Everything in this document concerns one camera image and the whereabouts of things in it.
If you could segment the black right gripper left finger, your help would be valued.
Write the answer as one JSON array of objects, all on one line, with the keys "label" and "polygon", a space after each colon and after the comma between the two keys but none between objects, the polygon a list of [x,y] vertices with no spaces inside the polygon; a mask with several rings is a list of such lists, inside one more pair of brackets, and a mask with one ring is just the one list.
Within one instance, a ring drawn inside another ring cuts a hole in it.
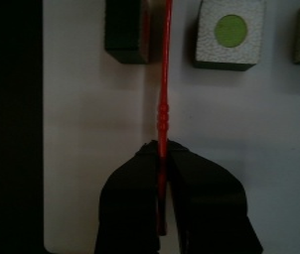
[{"label": "black right gripper left finger", "polygon": [[113,172],[100,196],[94,254],[159,254],[157,142]]}]

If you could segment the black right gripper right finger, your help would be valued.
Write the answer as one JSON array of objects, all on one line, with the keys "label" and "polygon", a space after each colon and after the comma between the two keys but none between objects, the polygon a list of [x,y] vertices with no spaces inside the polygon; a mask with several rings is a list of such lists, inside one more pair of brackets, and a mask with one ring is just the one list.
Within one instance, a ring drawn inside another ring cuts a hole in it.
[{"label": "black right gripper right finger", "polygon": [[240,180],[175,141],[168,156],[181,254],[263,254]]}]

